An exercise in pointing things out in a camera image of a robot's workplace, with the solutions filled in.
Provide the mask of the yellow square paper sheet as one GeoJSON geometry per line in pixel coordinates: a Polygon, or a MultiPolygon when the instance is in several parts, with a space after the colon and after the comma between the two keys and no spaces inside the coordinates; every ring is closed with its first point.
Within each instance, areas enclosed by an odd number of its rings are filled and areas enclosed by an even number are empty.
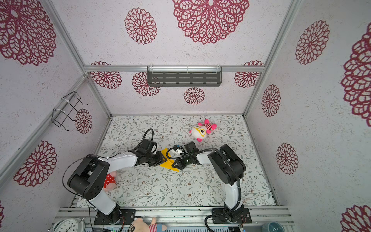
{"type": "Polygon", "coordinates": [[[163,168],[166,168],[166,169],[169,169],[169,170],[175,171],[175,172],[179,172],[179,169],[172,167],[172,165],[173,165],[173,163],[174,163],[174,160],[169,159],[169,158],[166,157],[166,152],[167,152],[167,151],[168,151],[167,148],[161,151],[162,155],[163,155],[164,158],[166,158],[167,160],[166,160],[164,163],[162,163],[162,164],[160,165],[160,167],[163,167],[163,168]]]}

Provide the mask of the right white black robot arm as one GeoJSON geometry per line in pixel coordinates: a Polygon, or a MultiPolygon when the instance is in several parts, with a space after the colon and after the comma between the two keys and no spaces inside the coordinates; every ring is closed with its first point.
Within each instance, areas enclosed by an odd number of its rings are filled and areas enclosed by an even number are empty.
{"type": "Polygon", "coordinates": [[[175,145],[166,152],[166,158],[173,160],[172,167],[179,170],[190,164],[212,165],[219,179],[225,184],[226,211],[233,212],[241,208],[241,180],[246,166],[229,145],[204,150],[198,150],[193,142],[184,146],[175,145]]]}

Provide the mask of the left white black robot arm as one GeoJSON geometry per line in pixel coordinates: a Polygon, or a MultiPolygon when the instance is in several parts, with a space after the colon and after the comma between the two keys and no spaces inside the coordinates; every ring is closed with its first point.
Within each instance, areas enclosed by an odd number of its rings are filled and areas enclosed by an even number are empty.
{"type": "Polygon", "coordinates": [[[127,151],[110,158],[88,155],[71,174],[67,185],[89,201],[99,212],[110,215],[116,211],[117,204],[103,190],[108,174],[141,164],[147,164],[149,167],[159,166],[166,161],[160,151],[144,155],[127,151]]]}

